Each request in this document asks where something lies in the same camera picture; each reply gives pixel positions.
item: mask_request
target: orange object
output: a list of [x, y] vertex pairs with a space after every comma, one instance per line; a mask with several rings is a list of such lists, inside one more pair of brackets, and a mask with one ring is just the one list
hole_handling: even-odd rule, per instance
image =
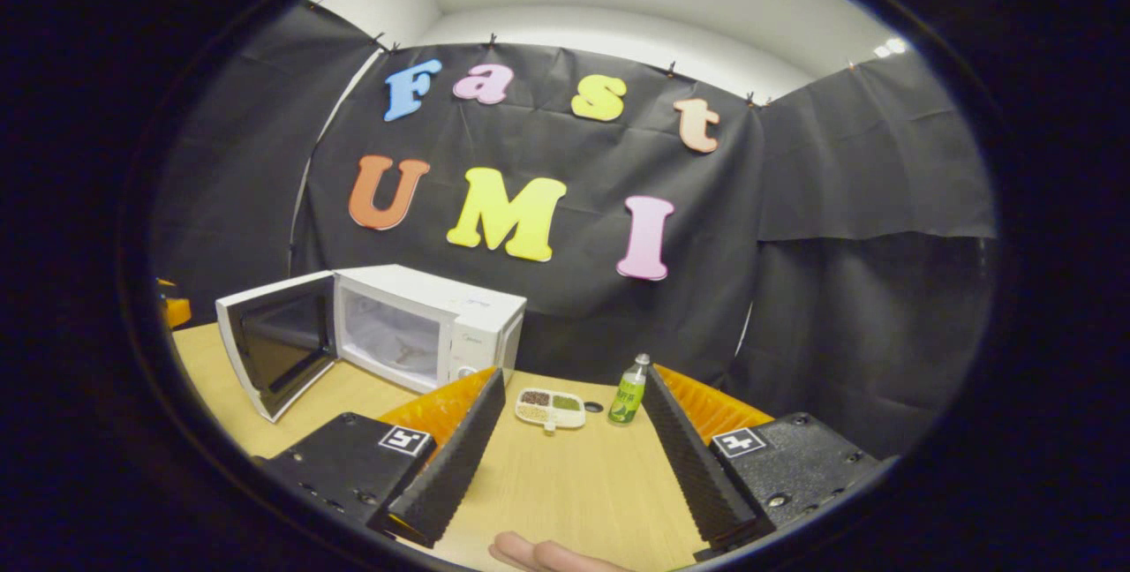
[[467, 411], [470, 410], [471, 405], [475, 404], [483, 387], [486, 385], [487, 380], [490, 379], [496, 369], [485, 369], [467, 378], [461, 378], [401, 405], [376, 419], [385, 424], [395, 424], [431, 433], [435, 440], [435, 451], [432, 452], [432, 457], [435, 457], [440, 454], [440, 449], [443, 449], [447, 440], [451, 440], [459, 423], [467, 417]]
[[660, 365], [655, 365], [655, 371], [706, 444], [714, 435], [773, 422], [772, 416], [698, 380]]
[[192, 320], [192, 309], [189, 306], [188, 298], [172, 298], [167, 296], [167, 294], [173, 294], [176, 291], [175, 284], [166, 279], [157, 279], [157, 289], [160, 291], [162, 298], [164, 300], [165, 322], [168, 323], [168, 329]]

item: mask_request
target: plastic bottle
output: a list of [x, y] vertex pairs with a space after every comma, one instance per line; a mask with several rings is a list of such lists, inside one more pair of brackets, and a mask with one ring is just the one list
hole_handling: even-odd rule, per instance
[[647, 365], [651, 358], [647, 354], [636, 356], [636, 362], [629, 366], [620, 376], [620, 388], [616, 391], [616, 399], [612, 406], [608, 407], [608, 422], [617, 425], [626, 425], [635, 416], [643, 401], [643, 388], [647, 382]]

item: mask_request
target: microwave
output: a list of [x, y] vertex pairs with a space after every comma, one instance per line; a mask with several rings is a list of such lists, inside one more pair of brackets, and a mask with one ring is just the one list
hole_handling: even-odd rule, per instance
[[510, 380], [525, 298], [402, 266], [314, 272], [216, 301], [259, 413], [278, 421], [342, 359], [424, 393], [490, 366]]

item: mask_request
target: wooden table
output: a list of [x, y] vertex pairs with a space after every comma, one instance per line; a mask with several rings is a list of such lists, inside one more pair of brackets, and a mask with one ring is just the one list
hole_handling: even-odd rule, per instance
[[[344, 411], [375, 418], [417, 396], [339, 362], [271, 424], [240, 387], [216, 324], [174, 331], [173, 339], [205, 404], [250, 454], [273, 457]], [[487, 553], [497, 532], [513, 530], [638, 572], [694, 563], [693, 553], [707, 544], [647, 413], [641, 409], [626, 427], [608, 424], [603, 413], [589, 414], [583, 427], [549, 436], [514, 416], [516, 395], [527, 387], [606, 407], [616, 393], [614, 385], [514, 372], [506, 407], [443, 539], [433, 549], [408, 545], [476, 570], [513, 572]]]

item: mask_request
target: open microwave door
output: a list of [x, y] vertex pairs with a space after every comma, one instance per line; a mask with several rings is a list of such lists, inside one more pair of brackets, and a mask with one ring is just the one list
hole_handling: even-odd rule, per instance
[[332, 271], [315, 272], [216, 301], [220, 337], [240, 384], [275, 422], [333, 366]]

